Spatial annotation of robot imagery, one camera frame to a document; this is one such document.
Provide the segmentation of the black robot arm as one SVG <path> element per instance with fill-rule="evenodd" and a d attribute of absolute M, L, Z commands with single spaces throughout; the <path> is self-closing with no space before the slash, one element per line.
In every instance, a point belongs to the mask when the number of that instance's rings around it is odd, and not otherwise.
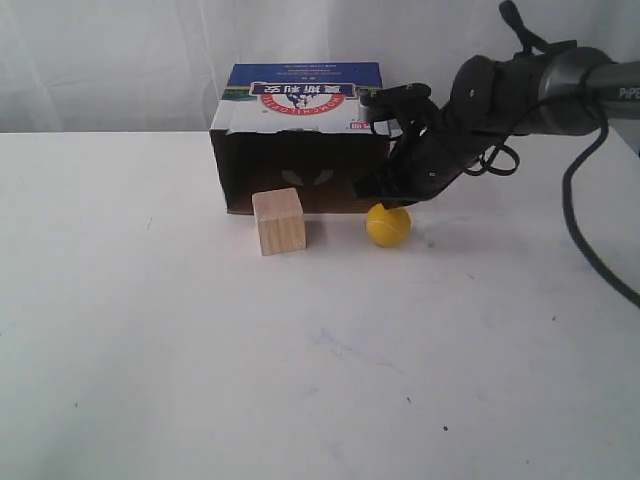
<path fill-rule="evenodd" d="M 638 119 L 639 64 L 618 63 L 591 47 L 494 61 L 476 55 L 458 71 L 448 102 L 412 83 L 364 94 L 361 116 L 370 125 L 400 128 L 379 166 L 355 181 L 360 198 L 387 207 L 409 206 L 442 193 L 459 176 L 492 173 L 505 153 L 514 165 L 512 136 L 583 136 L 611 119 Z"/>

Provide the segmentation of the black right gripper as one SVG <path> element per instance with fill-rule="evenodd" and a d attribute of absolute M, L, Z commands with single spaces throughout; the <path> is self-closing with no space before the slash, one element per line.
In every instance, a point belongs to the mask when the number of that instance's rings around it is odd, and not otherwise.
<path fill-rule="evenodd" d="M 375 198 L 386 209 L 431 200 L 495 144 L 492 133 L 462 127 L 451 109 L 399 123 L 401 137 L 386 167 L 353 183 L 358 198 Z"/>

